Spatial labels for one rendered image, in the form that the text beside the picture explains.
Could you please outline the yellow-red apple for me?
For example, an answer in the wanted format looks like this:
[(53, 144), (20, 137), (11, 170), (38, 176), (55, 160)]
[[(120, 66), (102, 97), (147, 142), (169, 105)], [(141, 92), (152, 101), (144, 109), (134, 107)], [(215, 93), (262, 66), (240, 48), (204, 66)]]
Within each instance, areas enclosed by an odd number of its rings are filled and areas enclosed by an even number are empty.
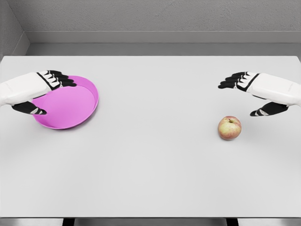
[(237, 138), (242, 131), (240, 120), (234, 116), (223, 117), (218, 124), (218, 134), (224, 140)]

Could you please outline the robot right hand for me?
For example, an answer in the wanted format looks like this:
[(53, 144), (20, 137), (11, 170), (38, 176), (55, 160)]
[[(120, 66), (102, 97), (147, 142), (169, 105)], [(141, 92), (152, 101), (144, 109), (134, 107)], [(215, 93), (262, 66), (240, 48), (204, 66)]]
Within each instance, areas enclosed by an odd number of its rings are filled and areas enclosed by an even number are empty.
[(252, 117), (279, 114), (292, 105), (301, 107), (301, 84), (267, 73), (234, 73), (221, 81), (218, 88), (239, 89), (254, 97), (270, 100), (261, 108), (252, 111)]

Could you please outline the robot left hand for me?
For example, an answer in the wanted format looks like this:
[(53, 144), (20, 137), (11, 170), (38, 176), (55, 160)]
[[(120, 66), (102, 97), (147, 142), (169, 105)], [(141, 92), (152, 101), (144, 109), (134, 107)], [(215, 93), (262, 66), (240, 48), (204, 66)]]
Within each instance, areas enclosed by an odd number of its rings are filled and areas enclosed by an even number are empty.
[(10, 105), (15, 111), (30, 115), (46, 115), (47, 111), (32, 103), (33, 99), (63, 87), (76, 87), (69, 76), (46, 70), (27, 73), (0, 83), (0, 107)]

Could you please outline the pink round plate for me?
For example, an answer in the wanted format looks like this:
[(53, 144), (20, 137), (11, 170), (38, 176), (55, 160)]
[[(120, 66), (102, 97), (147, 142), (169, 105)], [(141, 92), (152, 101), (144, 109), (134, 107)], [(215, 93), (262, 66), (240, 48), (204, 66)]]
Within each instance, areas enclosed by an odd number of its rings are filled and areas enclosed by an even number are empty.
[(85, 122), (95, 111), (99, 94), (95, 84), (87, 78), (70, 76), (76, 87), (64, 87), (50, 91), (32, 102), (45, 110), (45, 115), (34, 119), (50, 129), (69, 129)]

